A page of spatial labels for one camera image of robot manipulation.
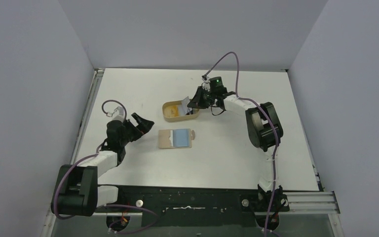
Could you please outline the white card with black stripe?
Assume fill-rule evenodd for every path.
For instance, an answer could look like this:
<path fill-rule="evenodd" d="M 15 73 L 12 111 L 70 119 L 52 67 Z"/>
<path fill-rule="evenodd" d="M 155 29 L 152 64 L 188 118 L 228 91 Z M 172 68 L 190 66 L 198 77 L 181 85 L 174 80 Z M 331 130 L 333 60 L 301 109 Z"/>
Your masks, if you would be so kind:
<path fill-rule="evenodd" d="M 188 96 L 181 101 L 181 104 L 179 106 L 180 116 L 184 116 L 183 107 L 188 107 L 189 102 L 190 102 L 190 99 Z"/>

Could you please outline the gold VIP card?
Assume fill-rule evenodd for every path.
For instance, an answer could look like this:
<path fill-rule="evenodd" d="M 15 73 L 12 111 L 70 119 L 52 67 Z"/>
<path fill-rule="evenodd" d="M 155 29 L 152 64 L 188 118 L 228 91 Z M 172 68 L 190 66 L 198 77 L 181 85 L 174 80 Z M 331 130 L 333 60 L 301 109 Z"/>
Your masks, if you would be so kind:
<path fill-rule="evenodd" d="M 166 116 L 168 118 L 175 118 L 180 116 L 180 110 L 178 105 L 168 106 L 166 108 Z"/>

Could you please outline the light blue card sleeves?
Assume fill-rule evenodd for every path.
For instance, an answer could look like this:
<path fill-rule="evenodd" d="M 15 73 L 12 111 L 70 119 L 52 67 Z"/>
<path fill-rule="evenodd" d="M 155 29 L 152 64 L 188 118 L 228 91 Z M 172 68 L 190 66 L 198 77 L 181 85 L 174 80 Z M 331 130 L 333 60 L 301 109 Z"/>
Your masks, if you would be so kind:
<path fill-rule="evenodd" d="M 172 129 L 169 136 L 172 148 L 189 148 L 191 144 L 189 129 Z"/>

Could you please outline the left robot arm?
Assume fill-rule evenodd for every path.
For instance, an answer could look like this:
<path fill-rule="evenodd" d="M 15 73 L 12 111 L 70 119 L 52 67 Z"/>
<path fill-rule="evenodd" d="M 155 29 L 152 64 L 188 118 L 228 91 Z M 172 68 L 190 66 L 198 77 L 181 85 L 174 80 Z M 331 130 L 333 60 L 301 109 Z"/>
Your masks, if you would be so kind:
<path fill-rule="evenodd" d="M 114 212 L 126 207 L 127 199 L 119 194 L 119 188 L 99 185 L 98 178 L 119 166 L 124 160 L 126 145 L 143 137 L 154 126 L 154 121 L 136 113 L 131 116 L 136 124 L 128 119 L 113 119 L 107 123 L 107 137 L 96 153 L 60 167 L 51 202 L 51 211 L 57 218 L 91 216 L 104 205 Z"/>

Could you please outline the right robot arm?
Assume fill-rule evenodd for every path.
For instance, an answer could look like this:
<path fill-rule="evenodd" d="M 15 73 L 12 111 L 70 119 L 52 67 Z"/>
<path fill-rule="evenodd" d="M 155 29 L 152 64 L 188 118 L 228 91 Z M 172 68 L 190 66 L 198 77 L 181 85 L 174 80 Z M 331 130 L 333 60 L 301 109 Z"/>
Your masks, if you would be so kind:
<path fill-rule="evenodd" d="M 202 84 L 197 88 L 187 107 L 193 109 L 208 109 L 217 107 L 246 118 L 249 140 L 256 148 L 265 153 L 274 148 L 267 159 L 269 168 L 259 182 L 265 193 L 258 196 L 258 206 L 265 211 L 272 210 L 277 205 L 277 197 L 272 191 L 277 186 L 276 152 L 283 136 L 283 128 L 271 102 L 258 104 L 253 99 L 239 97 L 236 92 L 228 91 L 221 77 L 209 78 L 202 76 Z"/>

